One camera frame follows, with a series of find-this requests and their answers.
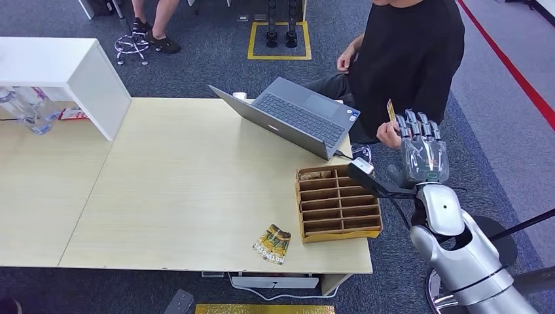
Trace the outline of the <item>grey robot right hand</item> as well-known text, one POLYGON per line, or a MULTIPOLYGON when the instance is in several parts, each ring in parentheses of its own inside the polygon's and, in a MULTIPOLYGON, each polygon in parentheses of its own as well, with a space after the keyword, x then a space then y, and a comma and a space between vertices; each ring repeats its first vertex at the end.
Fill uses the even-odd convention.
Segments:
POLYGON ((403 115, 396 114, 395 121, 401 138, 402 167, 388 165, 387 173, 393 181, 402 188, 447 181, 450 167, 439 125, 428 119, 425 113, 415 113, 410 109, 403 115))

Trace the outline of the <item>person's left hand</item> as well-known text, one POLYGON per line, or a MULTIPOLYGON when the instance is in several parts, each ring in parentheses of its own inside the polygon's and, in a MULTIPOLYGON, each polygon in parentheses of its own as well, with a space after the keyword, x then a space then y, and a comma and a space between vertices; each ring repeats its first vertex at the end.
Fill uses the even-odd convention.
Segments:
POLYGON ((397 122, 384 122, 378 127, 376 136, 385 146, 399 150, 401 148, 401 136, 398 131, 399 124, 397 122))

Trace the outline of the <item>person's right hand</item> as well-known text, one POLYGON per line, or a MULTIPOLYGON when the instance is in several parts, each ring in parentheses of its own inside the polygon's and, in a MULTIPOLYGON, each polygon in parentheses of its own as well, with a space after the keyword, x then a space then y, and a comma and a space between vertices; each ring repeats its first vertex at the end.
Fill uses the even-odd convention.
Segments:
POLYGON ((348 73, 351 62, 357 55, 357 50, 353 45, 349 45, 336 61, 336 68, 341 73, 348 73))

